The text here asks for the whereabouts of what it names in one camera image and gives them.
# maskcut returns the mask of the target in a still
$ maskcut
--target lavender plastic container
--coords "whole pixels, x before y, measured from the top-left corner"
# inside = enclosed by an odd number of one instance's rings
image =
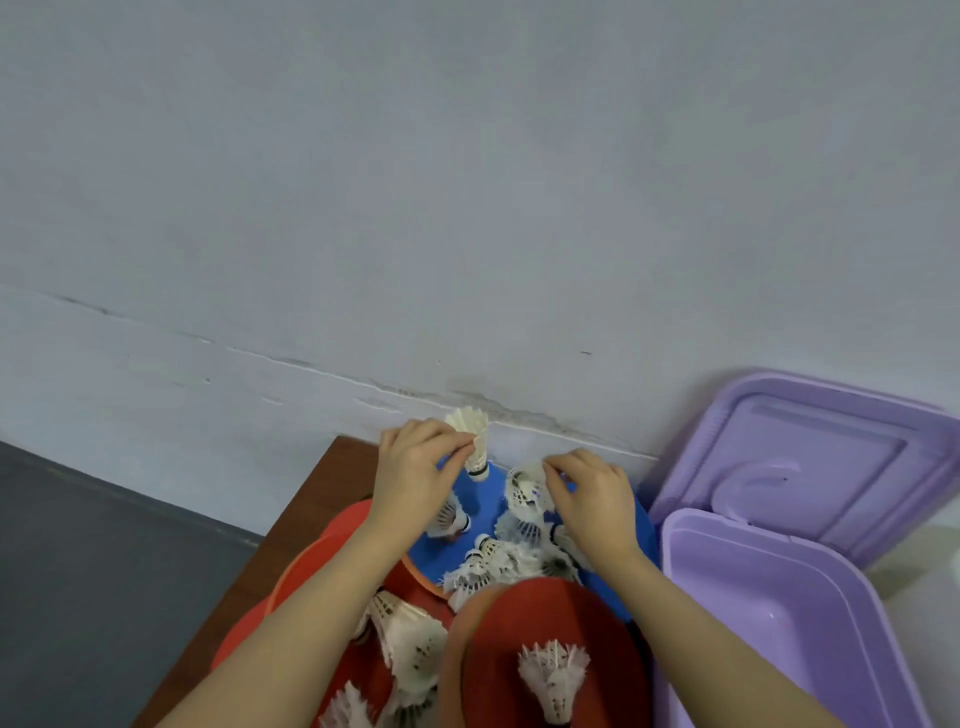
[[[865,569],[958,488],[960,421],[778,372],[704,413],[650,509],[663,572],[850,728],[929,726]],[[692,726],[656,677],[656,723]]]

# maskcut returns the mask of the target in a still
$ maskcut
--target white wall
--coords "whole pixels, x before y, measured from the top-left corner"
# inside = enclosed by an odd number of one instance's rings
[[[455,401],[627,459],[747,365],[960,409],[958,26],[7,0],[0,439],[263,531]]]
[[[960,551],[886,610],[933,724],[960,727]]]

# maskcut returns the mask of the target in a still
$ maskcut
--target shuttlecock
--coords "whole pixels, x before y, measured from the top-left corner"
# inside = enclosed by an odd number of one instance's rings
[[[511,510],[504,511],[493,525],[493,535],[512,544],[539,546],[543,539],[543,521],[521,521]]]
[[[430,725],[434,707],[437,705],[436,688],[414,705],[393,705],[395,695],[396,689],[380,714],[376,728],[426,728]]]
[[[434,516],[433,521],[426,527],[426,535],[431,539],[446,538],[449,541],[455,541],[456,538],[465,531],[470,530],[470,516],[460,505],[460,499],[457,494],[450,491],[446,497],[443,507]]]
[[[544,541],[538,552],[540,557],[540,575],[556,576],[564,581],[574,581],[580,584],[580,574],[573,565],[573,560],[562,550]]]
[[[564,647],[556,640],[520,652],[520,677],[537,697],[549,725],[568,725],[573,719],[573,700],[589,664],[590,656],[582,647]]]
[[[501,584],[515,584],[540,576],[540,558],[526,545],[498,541],[486,533],[477,536],[473,545],[483,554],[494,578]]]
[[[554,509],[553,498],[546,488],[543,463],[539,460],[507,473],[503,495],[507,508],[521,521],[541,522],[543,514]]]
[[[481,589],[495,583],[494,569],[487,558],[475,548],[467,552],[463,564],[445,573],[441,580],[444,591],[450,593],[447,603],[454,612],[459,612],[467,600]]]
[[[440,677],[446,628],[420,607],[385,590],[374,595],[371,620],[380,638],[383,661],[400,691],[399,707],[422,702]]]
[[[333,696],[317,725],[319,728],[373,728],[367,701],[351,682]]]
[[[550,528],[550,541],[554,546],[565,551],[566,555],[573,559],[574,564],[580,569],[596,571],[596,569],[590,565],[590,561],[588,561],[584,552],[577,546],[570,532],[566,529],[566,526],[562,523],[554,523]]]
[[[487,419],[487,413],[482,409],[461,407],[446,416],[446,423],[457,432],[472,432],[476,435],[473,438],[473,454],[467,458],[464,469],[470,476],[470,480],[482,483],[490,474],[490,466],[487,463],[487,428],[490,426],[490,421]]]

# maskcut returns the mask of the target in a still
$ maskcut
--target finger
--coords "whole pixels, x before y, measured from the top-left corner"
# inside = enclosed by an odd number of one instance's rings
[[[398,445],[405,445],[407,438],[410,437],[410,433],[413,432],[419,424],[420,420],[407,420],[403,427],[400,428],[400,432],[396,435],[395,442]]]
[[[396,435],[400,432],[398,427],[391,427],[390,429],[385,429],[380,433],[380,452],[384,453],[390,449],[390,445],[396,440]]]
[[[455,449],[462,448],[464,445],[472,445],[476,438],[472,432],[447,432],[445,435],[437,435],[427,440],[420,447],[423,453],[430,458],[430,462],[436,464],[444,455],[448,455]]]
[[[600,455],[590,452],[588,449],[576,448],[570,454],[576,455],[593,468],[606,469],[610,467]]]
[[[566,473],[578,485],[586,483],[594,468],[585,461],[568,452],[566,455],[550,455],[543,462],[552,465],[559,473]]]
[[[573,494],[566,489],[566,483],[564,483],[560,474],[545,461],[543,471],[546,473],[546,489],[550,491],[550,497],[553,498],[557,513],[566,521],[568,516],[573,513]]]
[[[413,432],[410,433],[410,444],[419,445],[420,443],[425,443],[431,437],[436,435],[442,435],[456,431],[457,430],[447,423],[442,423],[440,420],[435,420],[431,417],[429,420],[424,420],[419,425],[414,427]]]
[[[453,487],[453,481],[457,479],[457,475],[460,474],[460,470],[467,463],[467,458],[473,455],[473,451],[475,449],[476,448],[473,446],[473,443],[467,443],[450,455],[450,459],[444,463],[444,466],[440,470],[440,474],[437,476],[437,481],[440,483],[440,486],[444,489],[445,493],[448,493]]]

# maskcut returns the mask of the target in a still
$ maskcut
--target hand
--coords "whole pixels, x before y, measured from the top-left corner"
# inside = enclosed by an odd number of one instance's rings
[[[636,543],[634,492],[623,469],[589,450],[543,460],[546,485],[577,546],[601,572],[640,552]],[[576,483],[570,493],[559,473]]]
[[[439,420],[411,420],[384,430],[367,529],[401,554],[406,552],[444,505],[473,453],[474,437]],[[445,455],[450,459],[437,470]]]

